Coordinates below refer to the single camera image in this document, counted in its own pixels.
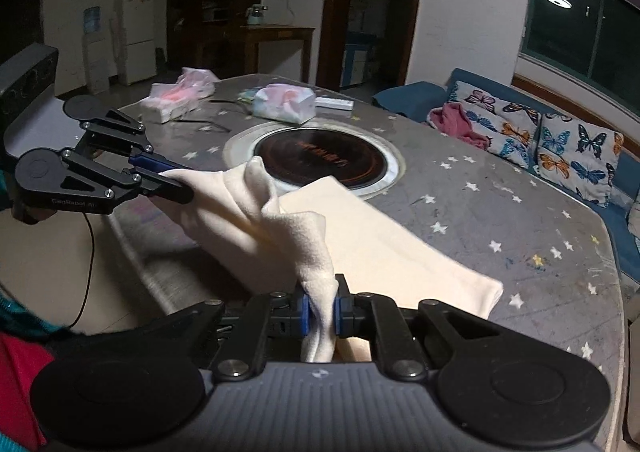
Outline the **pink tissue pack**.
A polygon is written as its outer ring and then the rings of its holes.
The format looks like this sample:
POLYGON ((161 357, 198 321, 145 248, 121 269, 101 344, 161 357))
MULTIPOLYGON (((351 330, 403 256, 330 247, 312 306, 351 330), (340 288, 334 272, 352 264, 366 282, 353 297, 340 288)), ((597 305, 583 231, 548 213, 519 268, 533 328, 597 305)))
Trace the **pink tissue pack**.
POLYGON ((308 87, 270 84, 254 95, 253 115, 290 125, 303 125, 316 116, 316 94, 308 87))
POLYGON ((215 93, 220 79, 202 68, 183 68, 173 84, 154 82, 149 95, 139 102, 143 123, 166 124, 198 108, 215 93))

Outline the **grey cushion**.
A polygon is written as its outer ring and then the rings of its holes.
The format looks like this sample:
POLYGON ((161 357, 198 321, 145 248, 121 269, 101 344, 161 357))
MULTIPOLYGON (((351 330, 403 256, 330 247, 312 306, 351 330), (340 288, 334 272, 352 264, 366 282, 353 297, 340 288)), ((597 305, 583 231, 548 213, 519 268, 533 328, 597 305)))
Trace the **grey cushion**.
POLYGON ((631 205, 631 209, 629 209, 628 217, 627 217, 627 226, 628 231, 635 236, 636 238, 640 238, 640 202, 635 201, 634 204, 631 205))

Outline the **electric kettle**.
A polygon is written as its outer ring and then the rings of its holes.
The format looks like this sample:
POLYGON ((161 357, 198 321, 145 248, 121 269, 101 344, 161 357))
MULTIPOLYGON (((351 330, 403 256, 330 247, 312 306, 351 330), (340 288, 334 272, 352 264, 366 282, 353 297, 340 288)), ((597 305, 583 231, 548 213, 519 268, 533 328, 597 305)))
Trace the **electric kettle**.
POLYGON ((268 7, 264 4, 254 4, 246 10, 246 24, 248 26, 259 26, 265 23, 265 12, 268 7))

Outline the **round black induction cooktop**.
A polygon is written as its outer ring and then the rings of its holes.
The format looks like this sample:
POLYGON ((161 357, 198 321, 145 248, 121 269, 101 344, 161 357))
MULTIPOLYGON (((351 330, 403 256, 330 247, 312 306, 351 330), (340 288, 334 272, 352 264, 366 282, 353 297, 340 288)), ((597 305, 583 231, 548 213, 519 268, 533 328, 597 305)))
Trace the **round black induction cooktop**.
POLYGON ((380 181, 388 164, 380 149, 344 131, 285 129, 259 140, 254 154, 268 174, 292 186, 306 186, 333 177, 345 188, 357 190, 380 181))

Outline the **white refrigerator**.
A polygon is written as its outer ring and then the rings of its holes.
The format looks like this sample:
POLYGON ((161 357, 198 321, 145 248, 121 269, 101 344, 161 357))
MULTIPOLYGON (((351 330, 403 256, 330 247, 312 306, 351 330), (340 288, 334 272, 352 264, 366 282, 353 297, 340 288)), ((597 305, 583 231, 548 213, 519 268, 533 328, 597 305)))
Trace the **white refrigerator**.
POLYGON ((120 0, 119 76, 129 86, 156 74, 154 0, 120 0))

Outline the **pink cloth on sofa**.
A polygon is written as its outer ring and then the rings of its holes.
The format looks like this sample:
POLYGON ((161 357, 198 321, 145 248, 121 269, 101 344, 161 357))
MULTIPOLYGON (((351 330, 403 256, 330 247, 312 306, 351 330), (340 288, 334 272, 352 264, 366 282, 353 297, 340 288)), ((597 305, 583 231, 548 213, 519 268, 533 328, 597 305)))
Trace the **pink cloth on sofa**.
POLYGON ((447 102, 441 108, 433 108, 428 112, 427 123, 441 134, 475 146, 477 149, 487 151, 489 148, 489 139, 473 130, 471 121, 458 102, 447 102))

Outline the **water dispenser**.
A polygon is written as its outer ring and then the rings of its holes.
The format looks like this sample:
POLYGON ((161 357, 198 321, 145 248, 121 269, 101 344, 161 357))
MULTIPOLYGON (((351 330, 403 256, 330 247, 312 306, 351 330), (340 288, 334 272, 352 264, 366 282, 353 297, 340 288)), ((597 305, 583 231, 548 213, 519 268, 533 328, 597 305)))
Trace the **water dispenser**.
POLYGON ((82 34, 82 54, 86 85, 90 94, 103 94, 110 88, 108 64, 106 60, 106 36, 101 24, 101 8, 84 10, 84 34, 82 34))

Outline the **left butterfly pillow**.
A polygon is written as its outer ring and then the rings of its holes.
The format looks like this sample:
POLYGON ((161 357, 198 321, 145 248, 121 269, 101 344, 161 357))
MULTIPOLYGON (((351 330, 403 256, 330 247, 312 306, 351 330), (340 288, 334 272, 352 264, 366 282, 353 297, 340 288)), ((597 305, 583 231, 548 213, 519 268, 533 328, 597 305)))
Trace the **left butterfly pillow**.
POLYGON ((474 132, 489 140, 487 151, 521 168, 534 164, 541 114, 534 108, 499 99, 488 91, 456 80, 448 96, 459 103, 474 132))

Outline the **blue sofa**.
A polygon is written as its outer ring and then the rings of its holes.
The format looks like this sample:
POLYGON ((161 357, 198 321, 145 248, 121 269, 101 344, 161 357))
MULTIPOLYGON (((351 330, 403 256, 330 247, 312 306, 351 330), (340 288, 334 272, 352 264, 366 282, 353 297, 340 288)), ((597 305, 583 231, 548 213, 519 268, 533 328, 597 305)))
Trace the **blue sofa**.
POLYGON ((384 110, 426 123, 456 104, 478 146, 543 178, 603 219, 626 276, 639 279, 639 160, 620 132, 567 116, 526 94, 456 68, 445 87, 430 82, 386 89, 384 110))

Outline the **cream knit garment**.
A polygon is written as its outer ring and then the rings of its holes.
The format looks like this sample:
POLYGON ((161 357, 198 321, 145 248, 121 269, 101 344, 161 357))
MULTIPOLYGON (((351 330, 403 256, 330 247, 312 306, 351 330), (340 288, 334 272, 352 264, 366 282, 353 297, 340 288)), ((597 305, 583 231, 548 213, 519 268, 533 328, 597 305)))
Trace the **cream knit garment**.
POLYGON ((496 279, 427 245, 331 177, 279 195, 258 156, 224 172, 173 169, 166 177, 194 192, 180 205, 154 205, 253 294, 301 286, 314 318, 305 362, 332 360, 333 305, 344 274, 349 289, 415 307, 436 299, 487 318, 503 293, 496 279))

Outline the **window with dark glass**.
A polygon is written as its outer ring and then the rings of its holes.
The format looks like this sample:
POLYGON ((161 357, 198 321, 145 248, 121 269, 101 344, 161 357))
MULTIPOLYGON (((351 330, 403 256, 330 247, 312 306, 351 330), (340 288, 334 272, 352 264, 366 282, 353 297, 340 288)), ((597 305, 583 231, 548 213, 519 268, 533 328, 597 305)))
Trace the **window with dark glass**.
POLYGON ((639 8, 626 0, 529 0, 524 52, 639 113, 639 8))

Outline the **right butterfly pillow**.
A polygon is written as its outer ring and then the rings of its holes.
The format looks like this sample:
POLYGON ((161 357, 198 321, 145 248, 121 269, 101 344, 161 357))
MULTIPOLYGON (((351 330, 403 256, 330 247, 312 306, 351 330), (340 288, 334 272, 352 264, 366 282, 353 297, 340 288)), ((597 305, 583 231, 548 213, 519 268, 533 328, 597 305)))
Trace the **right butterfly pillow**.
POLYGON ((583 201, 607 208, 624 136, 561 114, 544 113, 536 160, 539 173, 583 201))

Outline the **white flat box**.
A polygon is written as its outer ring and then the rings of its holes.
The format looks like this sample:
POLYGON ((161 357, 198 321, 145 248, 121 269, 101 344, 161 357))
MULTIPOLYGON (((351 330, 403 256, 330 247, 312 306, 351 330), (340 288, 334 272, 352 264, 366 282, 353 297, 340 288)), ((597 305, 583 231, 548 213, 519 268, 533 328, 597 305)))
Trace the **white flat box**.
POLYGON ((314 105, 317 108, 327 108, 332 111, 352 112, 355 102, 353 100, 337 99, 331 97, 316 97, 314 105))

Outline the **butterfly pillow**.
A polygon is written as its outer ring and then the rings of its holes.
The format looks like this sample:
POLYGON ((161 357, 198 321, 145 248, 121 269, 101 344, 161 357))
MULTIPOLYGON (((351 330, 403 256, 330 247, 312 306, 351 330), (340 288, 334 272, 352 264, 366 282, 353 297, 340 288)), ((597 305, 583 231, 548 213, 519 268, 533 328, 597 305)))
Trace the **butterfly pillow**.
POLYGON ((534 108, 499 99, 488 91, 456 80, 448 96, 459 103, 474 132, 489 140, 487 151, 521 168, 534 164, 541 114, 534 108))
POLYGON ((539 173, 583 201, 607 208, 624 136, 561 114, 544 113, 536 160, 539 173))

